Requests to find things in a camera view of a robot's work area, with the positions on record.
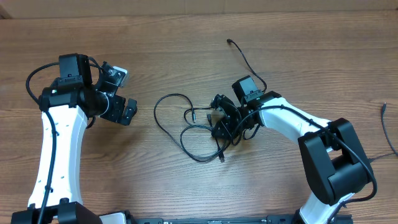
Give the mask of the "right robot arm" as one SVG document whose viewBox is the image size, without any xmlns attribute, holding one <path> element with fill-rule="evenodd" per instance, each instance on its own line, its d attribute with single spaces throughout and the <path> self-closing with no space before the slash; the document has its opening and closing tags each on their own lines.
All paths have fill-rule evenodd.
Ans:
<svg viewBox="0 0 398 224">
<path fill-rule="evenodd" d="M 218 139 L 243 138 L 247 129 L 265 126 L 298 144 L 311 194 L 293 215 L 269 215 L 267 223 L 352 223 L 339 215 L 349 203 L 367 201 L 376 194 L 354 198 L 365 185 L 376 186 L 371 163 L 353 125 L 346 119 L 317 118 L 291 105 L 280 94 L 263 92 L 250 76 L 232 88 L 241 106 L 224 95 L 216 95 L 210 106 L 224 113 L 212 131 Z"/>
</svg>

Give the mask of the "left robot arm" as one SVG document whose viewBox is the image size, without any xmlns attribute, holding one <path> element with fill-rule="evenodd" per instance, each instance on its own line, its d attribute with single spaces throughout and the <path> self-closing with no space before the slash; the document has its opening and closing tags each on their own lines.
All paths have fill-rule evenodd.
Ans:
<svg viewBox="0 0 398 224">
<path fill-rule="evenodd" d="M 25 87 L 42 113 L 43 141 L 35 186 L 27 209 L 14 212 L 11 224 L 135 223 L 127 210 L 97 215 L 83 205 L 80 190 L 84 133 L 97 118 L 128 126 L 137 102 L 116 94 L 129 77 L 108 62 L 99 65 L 84 54 L 58 58 L 60 75 L 35 96 L 28 76 Z"/>
</svg>

